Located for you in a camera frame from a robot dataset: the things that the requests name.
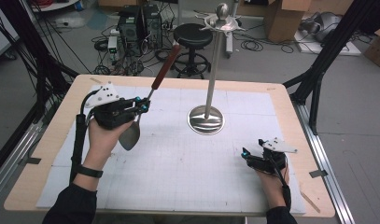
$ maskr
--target wooden table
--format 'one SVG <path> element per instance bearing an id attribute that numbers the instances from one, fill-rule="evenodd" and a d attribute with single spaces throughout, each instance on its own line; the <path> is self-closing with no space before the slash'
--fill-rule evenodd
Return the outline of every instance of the wooden table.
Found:
<path id="1" fill-rule="evenodd" d="M 47 181 L 50 166 L 59 152 L 73 124 L 80 105 L 91 86 L 112 81 L 117 86 L 150 87 L 152 77 L 108 77 L 95 75 L 78 76 L 66 94 L 61 106 L 45 131 L 32 157 L 42 159 L 38 165 L 27 164 L 5 202 L 7 210 L 44 211 L 36 202 Z M 166 78 L 161 88 L 206 90 L 208 81 Z M 309 173 L 317 170 L 312 151 L 307 143 L 301 124 L 281 84 L 217 81 L 216 90 L 254 91 L 269 93 L 285 141 L 300 150 L 290 159 L 296 171 L 301 195 L 306 207 L 304 217 L 332 217 L 335 215 L 329 193 L 321 177 L 312 178 Z"/>

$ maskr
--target round metal base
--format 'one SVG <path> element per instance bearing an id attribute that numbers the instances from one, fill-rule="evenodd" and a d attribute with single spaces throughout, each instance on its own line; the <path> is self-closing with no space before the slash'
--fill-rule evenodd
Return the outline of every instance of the round metal base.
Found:
<path id="1" fill-rule="evenodd" d="M 188 124 L 196 132 L 200 134 L 215 134 L 224 127 L 224 116 L 218 109 L 210 106 L 210 115 L 208 119 L 204 118 L 205 105 L 199 105 L 193 108 L 188 115 Z"/>

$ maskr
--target metal spoon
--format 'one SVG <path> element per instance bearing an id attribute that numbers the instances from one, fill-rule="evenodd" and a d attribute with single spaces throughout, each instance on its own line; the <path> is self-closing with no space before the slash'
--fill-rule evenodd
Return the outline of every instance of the metal spoon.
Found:
<path id="1" fill-rule="evenodd" d="M 167 71 L 170 70 L 170 67 L 172 66 L 179 52 L 180 52 L 180 46 L 173 45 L 172 51 L 170 52 L 160 72 L 155 77 L 155 80 L 151 85 L 152 90 L 147 97 L 148 101 L 151 98 L 152 93 L 160 87 L 164 77 L 166 76 Z M 119 138 L 120 144 L 123 146 L 123 148 L 125 148 L 128 151 L 131 150 L 137 144 L 140 138 L 140 118 L 141 118 L 141 114 L 137 118 L 137 121 L 134 121 L 131 127 L 129 127 L 124 133 L 120 135 L 120 138 Z"/>

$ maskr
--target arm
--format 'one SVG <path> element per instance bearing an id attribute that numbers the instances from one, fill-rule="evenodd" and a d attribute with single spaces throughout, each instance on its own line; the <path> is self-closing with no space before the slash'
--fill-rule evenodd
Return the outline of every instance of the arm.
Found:
<path id="1" fill-rule="evenodd" d="M 281 170 L 282 175 L 289 183 L 289 168 Z M 262 188 L 268 200 L 270 210 L 266 213 L 268 224 L 296 224 L 297 221 L 289 213 L 286 207 L 285 200 L 282 193 L 282 183 L 274 175 L 267 175 L 263 172 L 257 171 L 259 175 Z"/>
<path id="2" fill-rule="evenodd" d="M 89 124 L 90 149 L 82 166 L 103 170 L 119 136 L 131 124 L 132 122 L 128 122 L 109 131 L 92 119 Z M 96 211 L 98 184 L 99 178 L 77 174 L 73 183 L 59 194 L 56 203 L 44 217 L 43 223 L 92 223 Z"/>

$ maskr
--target computer tower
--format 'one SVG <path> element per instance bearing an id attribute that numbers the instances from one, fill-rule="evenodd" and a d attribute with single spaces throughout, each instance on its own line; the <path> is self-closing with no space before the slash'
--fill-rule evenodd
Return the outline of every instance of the computer tower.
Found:
<path id="1" fill-rule="evenodd" d="M 143 6 L 144 21 L 146 26 L 146 37 L 148 45 L 152 49 L 162 48 L 162 18 L 157 5 L 149 4 Z"/>
<path id="2" fill-rule="evenodd" d="M 118 28 L 127 56 L 142 55 L 145 30 L 140 6 L 124 6 L 119 13 Z"/>

